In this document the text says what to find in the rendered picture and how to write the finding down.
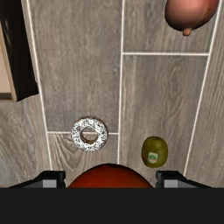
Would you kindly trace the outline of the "green kiwi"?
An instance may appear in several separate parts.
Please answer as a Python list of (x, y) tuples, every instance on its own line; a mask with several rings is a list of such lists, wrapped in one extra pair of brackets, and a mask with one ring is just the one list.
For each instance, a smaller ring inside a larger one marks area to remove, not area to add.
[(147, 137), (141, 150), (143, 163), (150, 168), (163, 166), (168, 158), (168, 146), (166, 141), (158, 136)]

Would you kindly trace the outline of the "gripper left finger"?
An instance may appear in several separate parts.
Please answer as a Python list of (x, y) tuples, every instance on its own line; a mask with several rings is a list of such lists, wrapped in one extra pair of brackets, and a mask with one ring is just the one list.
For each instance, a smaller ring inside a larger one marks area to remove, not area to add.
[(65, 178), (64, 171), (42, 171), (36, 178), (12, 185), (11, 188), (65, 188)]

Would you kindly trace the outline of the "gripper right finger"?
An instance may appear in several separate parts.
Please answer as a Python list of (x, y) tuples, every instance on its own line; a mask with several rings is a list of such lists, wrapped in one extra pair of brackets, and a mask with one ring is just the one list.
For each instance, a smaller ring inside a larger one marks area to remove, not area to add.
[(178, 171), (157, 171), (156, 179), (156, 188), (208, 188), (208, 185), (185, 178)]

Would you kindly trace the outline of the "red tomato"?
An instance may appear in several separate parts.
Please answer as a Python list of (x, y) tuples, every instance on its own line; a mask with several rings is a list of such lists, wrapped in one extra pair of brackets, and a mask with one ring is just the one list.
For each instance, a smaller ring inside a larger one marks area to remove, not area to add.
[(129, 167), (100, 164), (84, 171), (69, 188), (152, 188), (152, 185)]

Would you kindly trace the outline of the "white sprinkled donut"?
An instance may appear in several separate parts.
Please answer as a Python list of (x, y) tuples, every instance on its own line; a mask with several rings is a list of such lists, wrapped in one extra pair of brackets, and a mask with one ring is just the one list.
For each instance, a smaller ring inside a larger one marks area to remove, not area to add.
[[(83, 136), (84, 129), (92, 129), (97, 137), (88, 140)], [(103, 120), (95, 116), (86, 115), (79, 118), (71, 129), (71, 138), (74, 145), (85, 152), (96, 152), (100, 150), (109, 138), (108, 127)]]

